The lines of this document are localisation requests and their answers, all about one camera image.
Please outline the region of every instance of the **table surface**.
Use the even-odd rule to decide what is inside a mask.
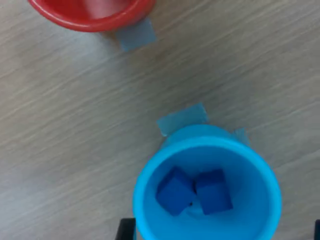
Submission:
[[[163,138],[156,120],[202,102],[246,127],[283,194],[275,240],[320,218],[320,3],[159,0],[158,38],[121,51],[104,33],[0,7],[0,238],[112,240]]]

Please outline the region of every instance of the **blue cup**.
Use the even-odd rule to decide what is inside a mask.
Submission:
[[[233,209],[204,215],[196,200],[172,216],[156,200],[158,184],[174,167],[190,177],[223,169]],[[270,240],[281,216],[277,179],[267,163],[227,131],[191,125],[169,136],[137,179],[133,213],[144,240]]]

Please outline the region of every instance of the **black object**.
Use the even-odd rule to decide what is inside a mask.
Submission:
[[[314,240],[320,240],[320,219],[315,221]]]
[[[133,240],[136,230],[135,218],[123,218],[120,220],[115,240]]]

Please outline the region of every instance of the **wood grain surface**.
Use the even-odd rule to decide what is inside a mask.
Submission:
[[[125,53],[104,33],[0,4],[0,239],[113,240],[163,138],[156,120],[202,102],[248,129],[283,194],[275,240],[320,218],[320,2],[159,0],[158,41]]]

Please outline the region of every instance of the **red bowl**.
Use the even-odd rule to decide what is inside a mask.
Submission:
[[[144,18],[156,0],[28,0],[44,17],[80,32],[113,31]]]

